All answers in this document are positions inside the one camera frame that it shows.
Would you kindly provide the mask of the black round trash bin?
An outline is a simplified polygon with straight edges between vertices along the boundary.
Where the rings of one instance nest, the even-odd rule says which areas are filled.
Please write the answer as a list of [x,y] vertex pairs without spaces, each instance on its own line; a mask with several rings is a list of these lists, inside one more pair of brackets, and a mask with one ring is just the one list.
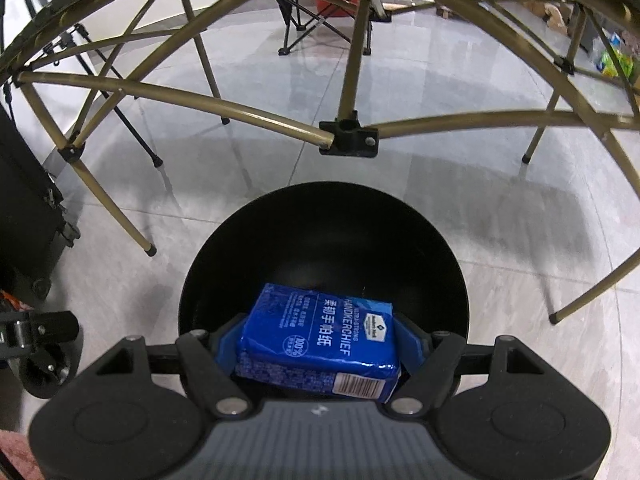
[[388,302],[424,332],[469,335],[468,291],[442,234],[360,184],[296,184],[235,211],[186,274],[179,332],[213,333],[250,312],[268,283]]

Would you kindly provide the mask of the black wheeled case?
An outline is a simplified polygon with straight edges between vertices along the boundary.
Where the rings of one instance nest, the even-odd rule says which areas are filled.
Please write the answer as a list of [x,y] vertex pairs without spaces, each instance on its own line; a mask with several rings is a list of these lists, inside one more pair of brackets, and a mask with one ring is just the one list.
[[80,231],[7,112],[1,113],[1,289],[43,302],[54,264]]

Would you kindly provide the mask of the green plastic bag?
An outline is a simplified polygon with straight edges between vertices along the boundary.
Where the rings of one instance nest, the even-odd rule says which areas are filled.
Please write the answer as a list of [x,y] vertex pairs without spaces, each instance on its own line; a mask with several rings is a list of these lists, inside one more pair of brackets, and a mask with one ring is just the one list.
[[639,38],[631,32],[611,32],[605,35],[608,46],[601,46],[597,56],[597,70],[605,77],[620,76],[616,65],[633,84],[639,70]]

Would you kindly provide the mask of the black folding camp chair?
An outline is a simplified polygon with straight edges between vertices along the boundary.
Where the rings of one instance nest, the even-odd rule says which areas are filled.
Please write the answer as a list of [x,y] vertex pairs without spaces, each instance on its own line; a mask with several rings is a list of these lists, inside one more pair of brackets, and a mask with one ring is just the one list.
[[288,56],[304,39],[323,27],[348,44],[352,37],[333,23],[338,18],[356,18],[360,0],[274,0],[284,24],[279,56]]

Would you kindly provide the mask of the blue handkerchief tissue pack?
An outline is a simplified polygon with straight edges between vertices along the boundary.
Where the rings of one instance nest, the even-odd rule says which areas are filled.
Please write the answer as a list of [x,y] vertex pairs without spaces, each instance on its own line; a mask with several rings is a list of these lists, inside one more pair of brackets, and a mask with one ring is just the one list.
[[393,306],[277,284],[262,289],[236,344],[256,382],[385,402],[401,375]]

